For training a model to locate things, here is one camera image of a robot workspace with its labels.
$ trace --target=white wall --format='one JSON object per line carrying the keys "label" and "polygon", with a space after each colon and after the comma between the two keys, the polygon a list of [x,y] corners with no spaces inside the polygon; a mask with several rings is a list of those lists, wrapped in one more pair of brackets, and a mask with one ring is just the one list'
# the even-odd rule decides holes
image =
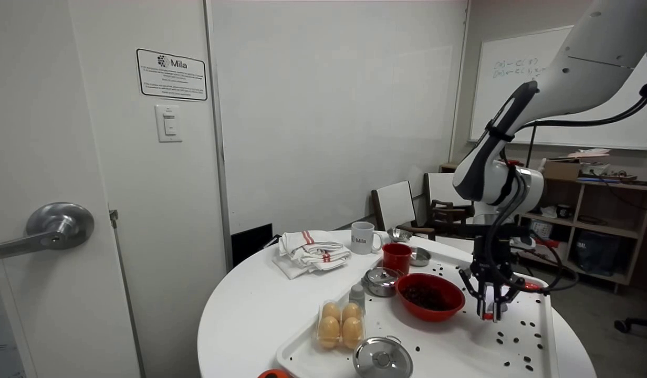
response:
{"label": "white wall", "polygon": [[[90,121],[122,251],[147,378],[195,366],[197,316],[224,271],[209,101],[142,97],[136,48],[205,61],[201,0],[73,0]],[[159,144],[155,102],[181,107],[182,143]]]}
{"label": "white wall", "polygon": [[445,162],[464,0],[209,1],[230,220],[334,228]]}
{"label": "white wall", "polygon": [[[462,160],[471,149],[468,137],[481,41],[571,24],[579,18],[587,5],[589,0],[472,0],[456,140],[449,155],[451,162]],[[536,168],[545,155],[562,155],[570,150],[573,149],[536,146],[532,166]],[[511,146],[511,157],[519,157],[523,162],[524,146]],[[612,150],[612,166],[647,179],[644,150]]]}

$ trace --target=printed notice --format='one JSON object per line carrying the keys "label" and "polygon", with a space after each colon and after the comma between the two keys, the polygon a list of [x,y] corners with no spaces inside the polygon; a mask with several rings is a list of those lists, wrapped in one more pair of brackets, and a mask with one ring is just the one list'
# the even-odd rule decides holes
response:
{"label": "printed notice", "polygon": [[136,51],[141,93],[147,97],[172,97],[203,101],[203,61],[155,51]]}

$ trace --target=round white table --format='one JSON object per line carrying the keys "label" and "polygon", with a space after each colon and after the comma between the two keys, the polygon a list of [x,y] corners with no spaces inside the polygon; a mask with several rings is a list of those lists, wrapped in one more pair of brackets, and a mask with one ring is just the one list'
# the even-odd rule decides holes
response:
{"label": "round white table", "polygon": [[[439,254],[468,258],[471,251],[436,244]],[[287,280],[264,247],[234,266],[207,297],[197,330],[197,358],[203,378],[258,376],[274,368],[274,353],[325,301],[338,301],[378,261],[378,254],[353,254],[345,269]],[[558,376],[595,378],[592,362],[553,310]]]}

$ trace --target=food item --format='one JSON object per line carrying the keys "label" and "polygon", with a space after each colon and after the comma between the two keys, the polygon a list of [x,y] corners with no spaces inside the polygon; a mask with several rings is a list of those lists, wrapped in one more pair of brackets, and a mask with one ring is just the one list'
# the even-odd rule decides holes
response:
{"label": "food item", "polygon": [[325,302],[324,310],[321,310],[321,316],[334,316],[334,318],[341,318],[341,307],[334,304],[334,302]]}
{"label": "food item", "polygon": [[417,307],[425,307],[425,309],[430,309],[430,310],[445,310],[449,309],[447,307],[447,301],[443,297],[443,294],[432,288],[432,285],[412,285],[412,288],[405,288],[404,296],[417,304]]}
{"label": "food item", "polygon": [[321,316],[318,324],[318,345],[324,348],[334,348],[341,343],[341,322],[335,316]]}
{"label": "food item", "polygon": [[345,307],[343,318],[347,322],[348,316],[358,316],[358,318],[362,318],[362,307],[355,304],[355,302],[348,302],[348,304]]}
{"label": "food item", "polygon": [[358,316],[347,316],[343,325],[343,347],[356,348],[363,339],[363,325]]}

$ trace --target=tray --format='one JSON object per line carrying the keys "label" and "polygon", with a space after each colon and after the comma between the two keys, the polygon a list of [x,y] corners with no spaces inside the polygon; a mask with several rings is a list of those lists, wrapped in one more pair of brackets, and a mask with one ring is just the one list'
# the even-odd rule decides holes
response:
{"label": "tray", "polygon": [[[432,273],[462,285],[456,271],[462,261],[430,254],[426,266],[412,273]],[[426,376],[506,376],[557,378],[553,307],[547,296],[519,294],[501,322],[481,322],[472,296],[464,309],[443,324],[412,316],[399,297],[365,296],[365,335],[396,335],[413,362],[413,378]],[[299,378],[355,378],[353,353],[321,350],[310,325],[296,332],[276,353],[276,363]]]}

